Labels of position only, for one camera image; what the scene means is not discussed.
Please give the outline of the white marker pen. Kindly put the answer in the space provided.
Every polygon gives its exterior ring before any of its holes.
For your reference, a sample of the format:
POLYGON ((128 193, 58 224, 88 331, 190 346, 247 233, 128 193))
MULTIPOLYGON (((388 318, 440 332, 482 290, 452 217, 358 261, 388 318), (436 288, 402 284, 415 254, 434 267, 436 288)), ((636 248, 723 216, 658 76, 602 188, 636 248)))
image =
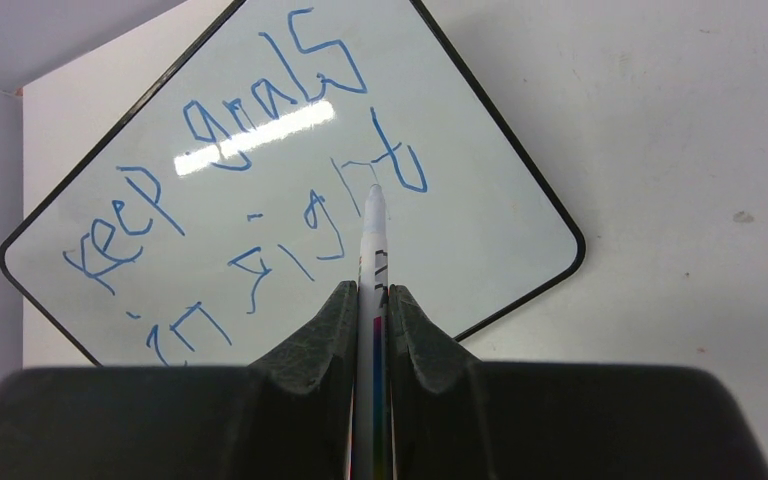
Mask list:
POLYGON ((392 438, 387 377, 388 246, 380 185, 365 202, 359 254, 357 363, 353 398, 351 477, 391 479, 392 438))

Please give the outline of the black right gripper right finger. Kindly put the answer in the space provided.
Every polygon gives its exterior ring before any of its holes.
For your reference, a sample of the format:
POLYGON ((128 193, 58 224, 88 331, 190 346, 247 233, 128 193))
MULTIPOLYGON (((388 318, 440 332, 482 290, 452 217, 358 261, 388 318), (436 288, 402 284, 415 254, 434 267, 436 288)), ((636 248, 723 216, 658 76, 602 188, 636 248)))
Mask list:
POLYGON ((399 479, 768 479, 731 393, 680 366, 484 361, 389 291, 399 479))

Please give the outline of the white whiteboard black frame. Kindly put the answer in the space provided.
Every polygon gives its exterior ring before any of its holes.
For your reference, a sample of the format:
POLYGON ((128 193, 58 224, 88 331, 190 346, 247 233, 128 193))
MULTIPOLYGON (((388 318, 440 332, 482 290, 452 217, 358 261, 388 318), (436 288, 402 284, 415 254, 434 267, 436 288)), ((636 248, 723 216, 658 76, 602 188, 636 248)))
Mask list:
POLYGON ((235 1, 0 249, 92 362, 248 364, 358 274, 464 337, 568 277, 584 240, 418 1, 235 1))

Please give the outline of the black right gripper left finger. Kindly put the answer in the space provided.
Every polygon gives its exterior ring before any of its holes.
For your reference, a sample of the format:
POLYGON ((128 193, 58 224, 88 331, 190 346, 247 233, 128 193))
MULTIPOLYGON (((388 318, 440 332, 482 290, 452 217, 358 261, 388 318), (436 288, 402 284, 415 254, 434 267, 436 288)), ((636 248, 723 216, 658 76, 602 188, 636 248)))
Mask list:
POLYGON ((357 286, 247 366, 60 367, 0 383, 0 479, 342 479, 357 286))

